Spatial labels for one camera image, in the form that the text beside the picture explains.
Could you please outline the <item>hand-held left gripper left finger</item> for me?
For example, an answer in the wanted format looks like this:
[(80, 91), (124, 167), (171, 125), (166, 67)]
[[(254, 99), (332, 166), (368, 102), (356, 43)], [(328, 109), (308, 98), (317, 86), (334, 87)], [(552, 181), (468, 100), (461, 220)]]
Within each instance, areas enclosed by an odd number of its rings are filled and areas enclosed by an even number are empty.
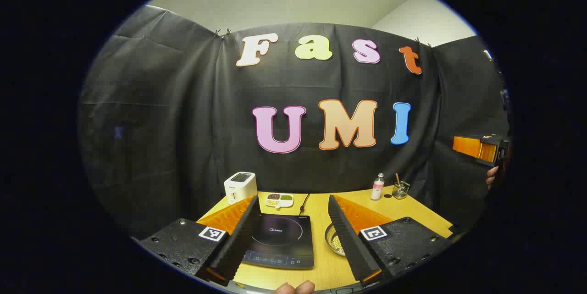
[(257, 194), (199, 221), (180, 218), (139, 240), (155, 258), (203, 282), (228, 286), (260, 220)]

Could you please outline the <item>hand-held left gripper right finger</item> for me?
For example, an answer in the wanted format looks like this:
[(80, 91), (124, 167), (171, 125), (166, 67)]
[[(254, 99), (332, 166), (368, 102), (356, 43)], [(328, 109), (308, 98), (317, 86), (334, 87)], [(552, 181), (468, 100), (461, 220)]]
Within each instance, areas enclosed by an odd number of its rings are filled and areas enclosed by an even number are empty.
[(367, 287), (402, 277), (452, 245), (413, 217), (392, 220), (336, 194), (328, 214), (355, 279)]

